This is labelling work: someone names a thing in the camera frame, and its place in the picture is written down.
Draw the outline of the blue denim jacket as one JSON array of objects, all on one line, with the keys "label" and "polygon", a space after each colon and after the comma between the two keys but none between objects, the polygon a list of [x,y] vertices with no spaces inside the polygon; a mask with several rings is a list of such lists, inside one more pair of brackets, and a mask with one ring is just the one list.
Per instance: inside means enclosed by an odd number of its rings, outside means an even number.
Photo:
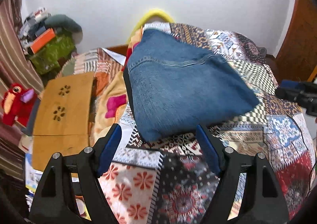
[{"label": "blue denim jacket", "polygon": [[124,70],[139,134],[155,142],[252,111],[254,92],[220,55],[148,29]]}]

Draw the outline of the yellow curved headboard pad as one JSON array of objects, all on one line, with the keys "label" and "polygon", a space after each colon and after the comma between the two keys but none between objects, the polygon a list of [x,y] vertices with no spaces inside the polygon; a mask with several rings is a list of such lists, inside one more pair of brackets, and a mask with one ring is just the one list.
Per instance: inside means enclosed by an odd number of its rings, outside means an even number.
[{"label": "yellow curved headboard pad", "polygon": [[147,11],[141,19],[137,22],[137,24],[134,26],[129,38],[127,39],[126,43],[128,44],[133,36],[133,34],[144,24],[150,23],[152,20],[159,19],[162,22],[168,22],[168,23],[174,23],[174,19],[167,14],[162,9],[154,8]]}]

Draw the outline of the red plush toy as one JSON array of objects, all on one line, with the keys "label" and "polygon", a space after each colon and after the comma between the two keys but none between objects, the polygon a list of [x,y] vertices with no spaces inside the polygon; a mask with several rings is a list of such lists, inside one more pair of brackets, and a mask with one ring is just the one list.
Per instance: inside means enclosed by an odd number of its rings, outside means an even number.
[{"label": "red plush toy", "polygon": [[21,84],[13,83],[1,101],[3,124],[12,126],[18,122],[26,127],[37,98],[33,88],[24,88]]}]

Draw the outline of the grey green cushion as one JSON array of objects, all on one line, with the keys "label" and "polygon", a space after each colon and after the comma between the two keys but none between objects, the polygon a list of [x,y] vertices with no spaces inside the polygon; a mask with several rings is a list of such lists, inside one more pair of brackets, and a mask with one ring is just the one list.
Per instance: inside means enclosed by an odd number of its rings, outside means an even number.
[{"label": "grey green cushion", "polygon": [[70,17],[65,14],[56,14],[48,17],[44,24],[47,28],[64,28],[65,30],[72,33],[79,33],[82,31],[81,26]]}]

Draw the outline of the striped red beige curtain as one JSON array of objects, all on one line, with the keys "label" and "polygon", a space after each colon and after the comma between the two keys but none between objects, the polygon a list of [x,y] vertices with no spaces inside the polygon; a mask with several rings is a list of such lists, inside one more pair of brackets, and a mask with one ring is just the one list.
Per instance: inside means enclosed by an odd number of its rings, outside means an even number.
[{"label": "striped red beige curtain", "polygon": [[[27,61],[18,39],[22,26],[22,0],[1,0],[1,98],[13,83],[41,92],[42,81],[31,62]],[[23,180],[24,152],[18,148],[22,125],[1,123],[1,170]]]}]

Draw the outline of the wooden lap desk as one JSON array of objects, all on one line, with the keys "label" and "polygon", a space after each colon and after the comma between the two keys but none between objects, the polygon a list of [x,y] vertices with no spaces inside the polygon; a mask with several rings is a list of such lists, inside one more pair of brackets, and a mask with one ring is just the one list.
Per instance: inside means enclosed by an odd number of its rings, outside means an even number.
[{"label": "wooden lap desk", "polygon": [[32,167],[44,171],[53,155],[79,153],[89,145],[89,112],[94,73],[48,82],[33,129]]}]

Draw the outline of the brown wooden door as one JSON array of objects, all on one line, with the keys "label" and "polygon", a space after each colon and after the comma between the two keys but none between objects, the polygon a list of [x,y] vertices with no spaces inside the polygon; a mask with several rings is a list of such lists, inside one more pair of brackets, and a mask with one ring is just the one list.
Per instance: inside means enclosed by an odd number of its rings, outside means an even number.
[{"label": "brown wooden door", "polygon": [[316,4],[296,0],[292,19],[276,58],[277,79],[307,81],[316,67]]}]

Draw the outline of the orange box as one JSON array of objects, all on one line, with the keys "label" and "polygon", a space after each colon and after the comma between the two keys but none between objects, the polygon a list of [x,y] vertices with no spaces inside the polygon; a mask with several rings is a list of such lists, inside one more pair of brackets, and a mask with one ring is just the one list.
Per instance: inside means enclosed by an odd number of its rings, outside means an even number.
[{"label": "orange box", "polygon": [[55,31],[52,28],[49,28],[33,41],[31,45],[31,51],[36,54],[41,48],[43,48],[47,43],[49,43],[49,41],[51,41],[55,37]]}]

